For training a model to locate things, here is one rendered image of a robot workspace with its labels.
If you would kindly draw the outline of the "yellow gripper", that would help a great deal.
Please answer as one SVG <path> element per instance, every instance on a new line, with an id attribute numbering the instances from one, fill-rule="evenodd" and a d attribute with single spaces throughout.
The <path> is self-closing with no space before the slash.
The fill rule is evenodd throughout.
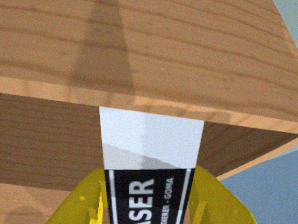
<path id="1" fill-rule="evenodd" d="M 195 165 L 190 224 L 257 224 L 252 213 L 211 173 Z M 45 224 L 102 224 L 108 208 L 104 168 L 90 172 Z"/>

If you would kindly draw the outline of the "white eraser with black sleeve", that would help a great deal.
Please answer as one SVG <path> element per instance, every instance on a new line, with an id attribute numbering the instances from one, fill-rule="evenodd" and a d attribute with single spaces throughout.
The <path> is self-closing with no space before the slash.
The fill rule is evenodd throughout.
<path id="1" fill-rule="evenodd" d="M 110 224 L 183 224 L 204 121 L 99 109 Z"/>

